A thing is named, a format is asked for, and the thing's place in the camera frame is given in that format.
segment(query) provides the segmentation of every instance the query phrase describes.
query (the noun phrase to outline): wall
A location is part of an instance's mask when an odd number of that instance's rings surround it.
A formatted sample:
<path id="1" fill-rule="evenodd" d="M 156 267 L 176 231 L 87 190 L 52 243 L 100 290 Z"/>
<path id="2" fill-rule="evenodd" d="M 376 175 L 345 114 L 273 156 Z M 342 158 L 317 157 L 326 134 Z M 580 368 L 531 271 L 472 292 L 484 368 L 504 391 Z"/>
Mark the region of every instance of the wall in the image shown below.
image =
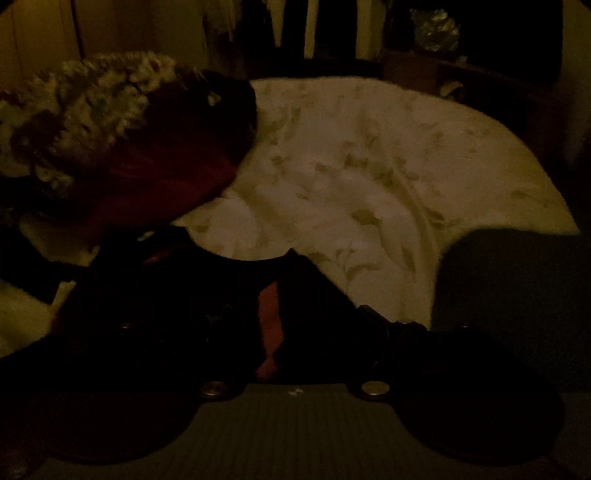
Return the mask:
<path id="1" fill-rule="evenodd" d="M 151 0 L 158 51 L 202 69 L 209 64 L 200 0 Z"/>
<path id="2" fill-rule="evenodd" d="M 69 0 L 17 0 L 0 15 L 0 89 L 80 59 Z"/>
<path id="3" fill-rule="evenodd" d="M 573 165 L 591 132 L 591 10 L 564 0 L 563 63 L 558 91 L 567 102 L 564 155 Z"/>

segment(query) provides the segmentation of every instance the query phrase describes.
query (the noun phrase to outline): gray surface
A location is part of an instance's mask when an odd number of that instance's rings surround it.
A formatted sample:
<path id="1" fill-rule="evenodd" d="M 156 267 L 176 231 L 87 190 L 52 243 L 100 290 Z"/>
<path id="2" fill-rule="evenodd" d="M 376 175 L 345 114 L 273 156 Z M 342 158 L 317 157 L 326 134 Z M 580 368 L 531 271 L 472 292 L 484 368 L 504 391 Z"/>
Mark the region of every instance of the gray surface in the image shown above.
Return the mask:
<path id="1" fill-rule="evenodd" d="M 32 480 L 566 479 L 547 459 L 508 468 L 467 465 L 423 447 L 391 407 L 343 385 L 250 385 L 202 407 L 173 443 L 110 466 L 49 459 Z"/>

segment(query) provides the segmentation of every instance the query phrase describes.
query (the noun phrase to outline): white bedsheet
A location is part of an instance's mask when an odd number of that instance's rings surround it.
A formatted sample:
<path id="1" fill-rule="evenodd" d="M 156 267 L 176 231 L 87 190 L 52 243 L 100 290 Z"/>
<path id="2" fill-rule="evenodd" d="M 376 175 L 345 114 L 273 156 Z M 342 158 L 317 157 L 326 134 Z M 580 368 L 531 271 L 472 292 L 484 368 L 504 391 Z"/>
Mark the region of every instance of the white bedsheet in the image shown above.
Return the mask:
<path id="1" fill-rule="evenodd" d="M 442 252 L 480 227 L 578 230 L 527 147 L 462 105 L 357 78 L 253 82 L 258 139 L 223 197 L 179 219 L 246 260 L 295 248 L 356 304 L 430 323 Z M 56 232 L 21 226 L 52 260 Z M 48 331 L 51 308 L 0 284 L 0 356 Z"/>

